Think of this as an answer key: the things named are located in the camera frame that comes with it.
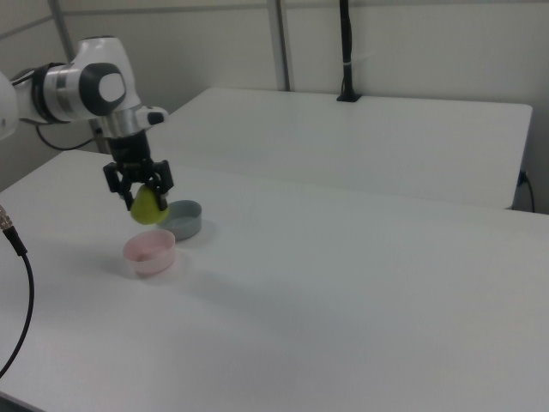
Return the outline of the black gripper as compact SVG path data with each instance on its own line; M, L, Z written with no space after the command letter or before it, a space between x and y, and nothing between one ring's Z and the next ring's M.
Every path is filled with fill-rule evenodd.
M159 209L167 209L167 196L173 187L168 161L154 162L145 131L118 138L108 138L113 162L103 167L111 193L117 193L130 211L134 202L131 188L137 181L147 181Z

